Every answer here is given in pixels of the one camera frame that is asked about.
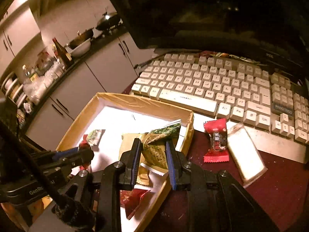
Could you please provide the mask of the gold foil snack packet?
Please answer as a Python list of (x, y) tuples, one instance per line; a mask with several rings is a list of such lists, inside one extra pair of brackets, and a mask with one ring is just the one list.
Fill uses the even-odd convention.
[(119, 149), (119, 161), (125, 165), (120, 174), (119, 185), (122, 190), (132, 190), (136, 184), (149, 186), (148, 170), (140, 164), (144, 162), (141, 134), (123, 134)]

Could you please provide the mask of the green gold tea packet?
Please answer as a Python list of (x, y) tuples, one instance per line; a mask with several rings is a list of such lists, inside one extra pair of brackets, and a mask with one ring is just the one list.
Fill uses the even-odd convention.
[(180, 129), (181, 120), (178, 119), (165, 127), (142, 134), (140, 136), (143, 144), (141, 166), (160, 176), (168, 173), (166, 142), (172, 141), (176, 146)]

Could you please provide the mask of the red white candy wrapper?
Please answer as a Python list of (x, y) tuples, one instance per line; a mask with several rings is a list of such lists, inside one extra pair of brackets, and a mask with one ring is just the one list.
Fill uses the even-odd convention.
[[(83, 140), (79, 144), (79, 150), (91, 150), (91, 146), (87, 141), (87, 136), (88, 136), (88, 134), (83, 135)], [(91, 163), (89, 162), (89, 163), (85, 163), (83, 165), (80, 165), (79, 169), (80, 169), (80, 171), (81, 170), (87, 170), (88, 172), (91, 173), (92, 172)]]

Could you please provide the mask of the small green candy packet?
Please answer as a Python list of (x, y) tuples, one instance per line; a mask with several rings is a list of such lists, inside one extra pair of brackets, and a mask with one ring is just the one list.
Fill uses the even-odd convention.
[(86, 135), (86, 142), (90, 146), (97, 146), (99, 144), (101, 136), (103, 135), (103, 132), (103, 129), (96, 129), (91, 131), (89, 134)]

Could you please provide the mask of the beige wafer snack packet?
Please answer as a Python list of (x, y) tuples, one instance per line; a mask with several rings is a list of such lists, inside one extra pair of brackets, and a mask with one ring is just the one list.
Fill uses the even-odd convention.
[(228, 148), (238, 168), (243, 187), (247, 188), (268, 170), (242, 123), (228, 130)]

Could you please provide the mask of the gold cardboard tray box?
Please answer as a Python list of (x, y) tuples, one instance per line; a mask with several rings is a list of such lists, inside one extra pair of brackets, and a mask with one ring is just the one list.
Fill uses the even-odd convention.
[[(63, 151), (77, 146), (84, 134), (95, 129), (104, 133), (95, 152), (91, 167), (94, 172), (118, 161), (124, 134), (143, 134), (181, 120), (176, 150), (187, 154), (194, 133), (191, 110), (159, 102), (146, 97), (118, 93), (97, 93), (79, 113), (58, 144)], [(149, 173), (151, 185), (132, 219), (127, 219), (121, 208), (123, 231), (144, 231), (171, 190), (169, 175)]]

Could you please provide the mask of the dark red snack packet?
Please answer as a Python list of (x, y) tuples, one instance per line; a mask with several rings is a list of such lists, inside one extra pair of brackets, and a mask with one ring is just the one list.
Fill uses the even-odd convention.
[(144, 196), (149, 190), (134, 188), (131, 191), (120, 191), (120, 205), (125, 209), (126, 218), (130, 220), (139, 209)]

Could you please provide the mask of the white kitchen cabinets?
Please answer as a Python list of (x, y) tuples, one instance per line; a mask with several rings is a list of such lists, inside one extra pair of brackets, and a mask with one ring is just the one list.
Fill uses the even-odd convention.
[(40, 147), (55, 150), (92, 97), (98, 92), (122, 93), (137, 78), (133, 62), (152, 53), (152, 49), (139, 49), (124, 25), (119, 25), (111, 35), (96, 39), (52, 82), (26, 116), (21, 132)]

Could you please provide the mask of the white computer keyboard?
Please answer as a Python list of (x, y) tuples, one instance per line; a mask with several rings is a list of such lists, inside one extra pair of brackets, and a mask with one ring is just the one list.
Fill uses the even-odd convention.
[(167, 53), (146, 66), (131, 91), (308, 143), (305, 89), (253, 61)]

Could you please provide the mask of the brown glass bottle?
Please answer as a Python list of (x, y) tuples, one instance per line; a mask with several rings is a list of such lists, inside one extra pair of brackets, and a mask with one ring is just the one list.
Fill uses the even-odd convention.
[(57, 41), (56, 38), (53, 38), (52, 41), (54, 42), (54, 45), (57, 49), (58, 56), (62, 59), (65, 66), (67, 68), (70, 68), (70, 66), (72, 66), (72, 64), (73, 64), (73, 60), (72, 60), (70, 53), (67, 52), (65, 47), (63, 47), (61, 44), (59, 44), (59, 42)]

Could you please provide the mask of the steel mixing bowl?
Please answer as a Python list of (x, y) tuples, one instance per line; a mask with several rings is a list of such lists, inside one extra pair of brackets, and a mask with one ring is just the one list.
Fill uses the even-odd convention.
[(67, 43), (65, 48), (70, 49), (69, 53), (72, 55), (72, 57), (79, 58), (90, 50), (93, 36), (93, 28), (90, 28), (83, 33), (77, 32), (77, 37)]

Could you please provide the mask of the black wok pan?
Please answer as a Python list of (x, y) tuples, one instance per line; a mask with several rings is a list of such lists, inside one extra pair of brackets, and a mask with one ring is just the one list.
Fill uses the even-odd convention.
[(97, 22), (96, 30), (106, 31), (110, 30), (112, 27), (117, 26), (121, 21), (121, 17), (117, 12), (108, 12), (106, 8), (105, 13), (102, 15), (102, 18)]

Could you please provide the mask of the black computer monitor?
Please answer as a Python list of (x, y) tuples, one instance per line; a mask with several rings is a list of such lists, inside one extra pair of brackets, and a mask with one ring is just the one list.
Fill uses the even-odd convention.
[(141, 49), (225, 52), (308, 76), (308, 0), (110, 0)]

